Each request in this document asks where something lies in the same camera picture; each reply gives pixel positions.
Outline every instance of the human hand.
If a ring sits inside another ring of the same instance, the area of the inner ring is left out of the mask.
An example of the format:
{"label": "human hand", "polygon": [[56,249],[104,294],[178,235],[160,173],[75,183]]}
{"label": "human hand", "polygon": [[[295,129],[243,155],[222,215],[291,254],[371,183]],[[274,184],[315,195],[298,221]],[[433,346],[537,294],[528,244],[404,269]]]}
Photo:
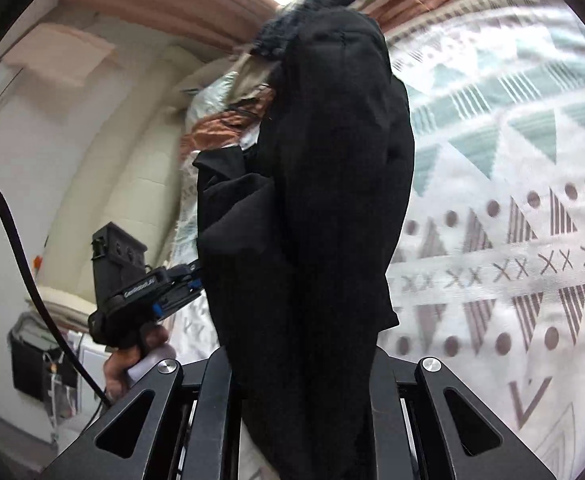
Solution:
{"label": "human hand", "polygon": [[[154,350],[168,341],[168,330],[157,325],[146,334],[146,346],[148,350]],[[127,349],[115,350],[104,363],[104,375],[106,377],[106,395],[109,399],[117,401],[128,392],[126,370],[133,367],[141,360],[141,349],[133,346]]]}

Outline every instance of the black cloth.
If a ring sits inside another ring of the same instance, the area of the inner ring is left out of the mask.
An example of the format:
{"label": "black cloth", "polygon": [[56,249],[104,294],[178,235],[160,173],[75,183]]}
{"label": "black cloth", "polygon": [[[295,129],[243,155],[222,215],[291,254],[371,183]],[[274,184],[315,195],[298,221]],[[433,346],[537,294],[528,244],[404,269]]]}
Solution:
{"label": "black cloth", "polygon": [[347,9],[300,28],[256,146],[201,152],[198,250],[243,417],[282,480],[343,478],[370,410],[385,272],[414,164],[403,83],[376,23]]}
{"label": "black cloth", "polygon": [[321,9],[347,7],[355,0],[303,0],[284,7],[278,16],[267,21],[253,41],[251,54],[277,61],[284,57],[290,40],[297,36],[299,28]]}

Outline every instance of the black garment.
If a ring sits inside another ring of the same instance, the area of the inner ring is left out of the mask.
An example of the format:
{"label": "black garment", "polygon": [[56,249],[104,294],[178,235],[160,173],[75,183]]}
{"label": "black garment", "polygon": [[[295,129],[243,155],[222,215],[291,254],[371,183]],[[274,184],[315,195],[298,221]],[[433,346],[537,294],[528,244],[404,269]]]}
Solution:
{"label": "black garment", "polygon": [[202,152],[199,258],[244,420],[282,480],[354,463],[385,272],[413,174],[405,87],[376,23],[317,12],[290,43],[257,145]]}
{"label": "black garment", "polygon": [[272,20],[266,22],[253,41],[250,52],[272,61],[284,57],[288,43],[297,36],[301,25],[312,18],[312,14],[321,9],[347,7],[355,0],[304,0],[293,2]]}

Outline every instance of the bedding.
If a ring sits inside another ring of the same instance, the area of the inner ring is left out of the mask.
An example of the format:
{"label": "bedding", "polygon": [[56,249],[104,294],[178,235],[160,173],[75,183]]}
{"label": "bedding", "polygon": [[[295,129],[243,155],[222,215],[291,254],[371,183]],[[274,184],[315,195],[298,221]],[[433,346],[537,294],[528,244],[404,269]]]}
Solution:
{"label": "bedding", "polygon": [[253,41],[250,51],[270,61],[284,58],[288,43],[298,30],[322,9],[350,6],[355,0],[295,0],[283,8],[272,20],[264,23]]}
{"label": "bedding", "polygon": [[272,87],[245,157],[194,161],[202,281],[244,422],[282,478],[362,478],[377,334],[398,324],[385,272],[413,175],[407,96],[379,27],[350,9],[309,17]]}
{"label": "bedding", "polygon": [[[585,27],[562,0],[452,0],[386,41],[416,155],[386,273],[401,325],[379,345],[442,359],[573,480],[585,467]],[[183,171],[175,264],[196,256],[196,172]],[[205,297],[176,316],[179,357],[207,357]],[[240,478],[275,478],[247,442]]]}
{"label": "bedding", "polygon": [[250,126],[259,123],[274,99],[274,90],[263,84],[236,104],[200,119],[182,136],[180,154],[185,160],[195,150],[212,150],[237,144]]}

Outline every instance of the blue clip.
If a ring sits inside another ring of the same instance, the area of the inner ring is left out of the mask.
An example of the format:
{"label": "blue clip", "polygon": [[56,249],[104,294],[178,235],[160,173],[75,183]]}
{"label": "blue clip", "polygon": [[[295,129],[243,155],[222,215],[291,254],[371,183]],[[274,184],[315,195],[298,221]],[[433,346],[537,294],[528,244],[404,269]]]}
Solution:
{"label": "blue clip", "polygon": [[152,306],[152,311],[157,315],[157,317],[161,317],[164,314],[164,310],[161,308],[159,303],[155,303]]}

